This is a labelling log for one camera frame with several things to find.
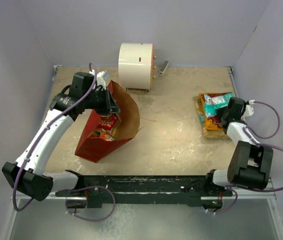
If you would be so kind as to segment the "teal white snack bag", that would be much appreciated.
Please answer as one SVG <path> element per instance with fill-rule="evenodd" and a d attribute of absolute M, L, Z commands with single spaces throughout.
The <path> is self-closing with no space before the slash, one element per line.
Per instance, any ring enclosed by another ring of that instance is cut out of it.
<path fill-rule="evenodd" d="M 207 118 L 215 117 L 217 115 L 217 110 L 227 107 L 233 94 L 225 93 L 218 96 L 209 96 L 204 94 L 204 113 Z"/>

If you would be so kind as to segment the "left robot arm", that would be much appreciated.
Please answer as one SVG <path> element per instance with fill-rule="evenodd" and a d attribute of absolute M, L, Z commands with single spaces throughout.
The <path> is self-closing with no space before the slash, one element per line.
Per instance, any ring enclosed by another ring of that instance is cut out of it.
<path fill-rule="evenodd" d="M 48 160 L 67 129 L 85 110 L 103 116 L 119 113 L 109 87 L 107 71 L 77 72 L 72 83 L 52 99 L 45 120 L 26 150 L 13 162 L 6 162 L 2 173 L 13 192 L 20 192 L 37 201 L 51 192 L 67 190 L 73 196 L 84 192 L 84 183 L 76 173 L 45 172 Z"/>

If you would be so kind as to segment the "red doritos bag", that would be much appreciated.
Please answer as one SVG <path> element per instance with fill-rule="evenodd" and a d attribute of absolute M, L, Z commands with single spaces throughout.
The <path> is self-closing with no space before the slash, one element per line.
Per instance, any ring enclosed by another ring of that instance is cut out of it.
<path fill-rule="evenodd" d="M 103 116 L 97 127 L 104 130 L 112 130 L 115 125 L 118 123 L 119 119 L 116 114 L 111 114 L 109 116 Z"/>

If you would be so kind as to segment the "orange kettle chips bag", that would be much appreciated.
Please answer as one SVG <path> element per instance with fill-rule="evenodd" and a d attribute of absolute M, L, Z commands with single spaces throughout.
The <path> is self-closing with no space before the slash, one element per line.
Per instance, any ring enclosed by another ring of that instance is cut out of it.
<path fill-rule="evenodd" d="M 222 130 L 219 126 L 221 121 L 217 116 L 217 110 L 226 107 L 232 96 L 232 92 L 199 94 L 199 99 L 203 106 L 203 117 L 206 130 Z"/>

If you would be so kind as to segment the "tan snack bag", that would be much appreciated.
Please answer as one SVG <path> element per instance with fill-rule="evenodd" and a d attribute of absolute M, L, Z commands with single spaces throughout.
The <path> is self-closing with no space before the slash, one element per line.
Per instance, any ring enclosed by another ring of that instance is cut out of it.
<path fill-rule="evenodd" d="M 229 139 L 229 137 L 224 133 L 223 128 L 220 126 L 220 121 L 216 116 L 206 117 L 203 105 L 205 101 L 203 97 L 204 94 L 193 97 L 195 110 L 201 124 L 203 136 L 209 139 Z"/>

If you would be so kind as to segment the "red paper bag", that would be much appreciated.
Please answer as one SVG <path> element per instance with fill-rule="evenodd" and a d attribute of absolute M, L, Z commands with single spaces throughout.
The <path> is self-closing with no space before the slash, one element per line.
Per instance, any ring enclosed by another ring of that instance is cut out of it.
<path fill-rule="evenodd" d="M 93 163 L 122 147 L 142 129 L 140 111 L 131 95 L 114 81 L 110 81 L 108 87 L 120 113 L 102 116 L 93 110 L 74 152 Z"/>

